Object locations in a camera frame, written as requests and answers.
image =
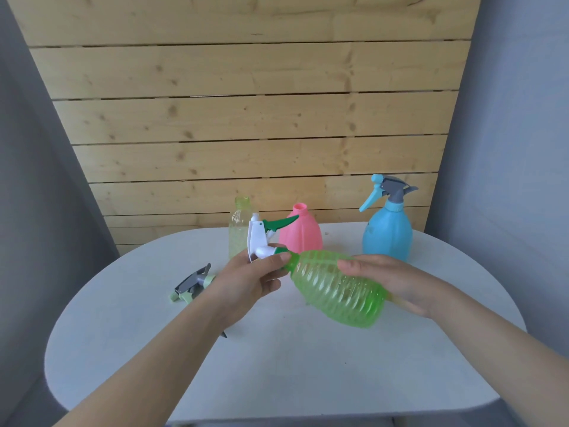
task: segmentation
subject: blue trigger sprayer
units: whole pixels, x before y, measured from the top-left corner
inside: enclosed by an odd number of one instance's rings
[[[359,208],[365,211],[382,196],[389,195],[384,207],[367,223],[363,243],[364,254],[387,254],[406,261],[413,241],[411,222],[403,211],[403,196],[418,190],[390,175],[372,175],[373,192]]]

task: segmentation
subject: pink spray bottle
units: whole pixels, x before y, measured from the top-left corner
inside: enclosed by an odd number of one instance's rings
[[[308,250],[322,250],[322,233],[306,204],[295,204],[289,217],[298,216],[295,222],[281,229],[279,243],[288,250],[300,253]]]

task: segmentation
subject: oval table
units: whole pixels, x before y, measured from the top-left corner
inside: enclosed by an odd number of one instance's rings
[[[324,248],[360,253],[365,225],[322,224]],[[145,244],[93,277],[49,338],[45,369],[56,399],[71,409],[117,371],[185,306],[169,301],[173,288],[208,262],[218,272],[227,251],[227,228],[188,230]],[[415,232],[409,262],[525,329],[505,289],[449,244]],[[413,415],[498,398],[431,320],[387,303],[373,327],[350,328],[306,305],[288,277],[226,333],[171,423]]]

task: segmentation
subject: green trigger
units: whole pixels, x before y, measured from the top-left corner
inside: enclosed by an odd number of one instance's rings
[[[281,229],[284,228],[285,226],[288,226],[296,219],[298,219],[298,216],[287,217],[286,219],[281,219],[281,220],[273,220],[272,222],[263,220],[263,224],[265,225],[265,233],[267,233],[269,230],[276,232],[277,229]]]

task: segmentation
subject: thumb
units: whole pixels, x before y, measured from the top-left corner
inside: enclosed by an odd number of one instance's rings
[[[265,259],[258,259],[251,264],[252,273],[255,277],[261,278],[285,266],[290,258],[290,253],[286,251],[284,253],[271,255]]]
[[[340,259],[338,260],[338,268],[345,275],[353,275],[356,277],[366,277],[368,279],[379,281],[381,279],[381,268],[369,262]]]

